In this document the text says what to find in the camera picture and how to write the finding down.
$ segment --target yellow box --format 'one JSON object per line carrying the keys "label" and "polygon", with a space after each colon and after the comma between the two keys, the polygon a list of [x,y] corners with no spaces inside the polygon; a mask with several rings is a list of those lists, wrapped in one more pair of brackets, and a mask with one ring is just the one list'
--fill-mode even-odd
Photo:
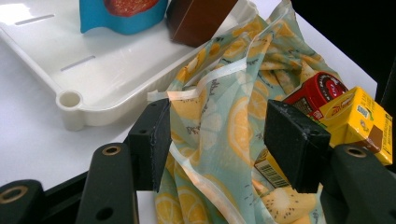
{"label": "yellow box", "polygon": [[331,147],[366,147],[382,164],[392,164],[392,116],[361,87],[323,105],[314,117],[332,135]]}
{"label": "yellow box", "polygon": [[275,158],[267,148],[262,151],[254,166],[274,188],[282,188],[290,185],[289,180],[283,174]]}

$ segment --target grocery item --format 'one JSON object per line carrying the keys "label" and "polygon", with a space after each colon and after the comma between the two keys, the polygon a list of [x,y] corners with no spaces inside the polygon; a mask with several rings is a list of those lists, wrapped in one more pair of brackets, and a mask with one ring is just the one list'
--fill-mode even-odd
{"label": "grocery item", "polygon": [[198,47],[211,39],[236,0],[172,0],[166,10],[171,39]]}
{"label": "grocery item", "polygon": [[344,92],[347,87],[333,75],[319,72],[292,92],[283,102],[294,105],[309,117],[322,105]]}
{"label": "grocery item", "polygon": [[392,164],[392,116],[361,87],[321,106],[314,116],[332,135],[331,147],[365,147],[384,165]]}
{"label": "grocery item", "polygon": [[133,35],[162,21],[167,6],[168,0],[79,0],[80,31],[107,27]]}
{"label": "grocery item", "polygon": [[275,188],[290,185],[282,169],[280,169],[275,158],[267,148],[262,151],[254,166]]}
{"label": "grocery item", "polygon": [[155,6],[158,0],[105,0],[108,12],[115,16],[131,17]]}

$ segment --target lemon slice pattern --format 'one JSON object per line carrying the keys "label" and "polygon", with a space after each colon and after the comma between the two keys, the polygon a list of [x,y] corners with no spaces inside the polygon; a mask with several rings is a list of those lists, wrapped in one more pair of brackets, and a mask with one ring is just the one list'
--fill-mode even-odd
{"label": "lemon slice pattern", "polygon": [[[206,72],[241,60],[246,68],[226,76]],[[305,44],[290,0],[267,21],[256,16],[211,39],[182,65],[167,90],[183,96],[189,85],[198,96],[171,100],[173,145],[155,197],[159,222],[323,221],[318,194],[274,189],[253,166],[265,148],[268,100],[284,99],[316,71],[337,76]],[[208,81],[198,89],[198,79]]]}

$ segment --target printed label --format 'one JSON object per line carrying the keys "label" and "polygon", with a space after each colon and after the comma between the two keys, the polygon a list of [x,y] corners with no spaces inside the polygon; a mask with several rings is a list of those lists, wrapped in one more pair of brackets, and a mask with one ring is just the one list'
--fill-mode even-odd
{"label": "printed label", "polygon": [[289,185],[288,181],[286,181],[268,161],[257,163],[256,168],[274,186],[274,188],[282,188]]}

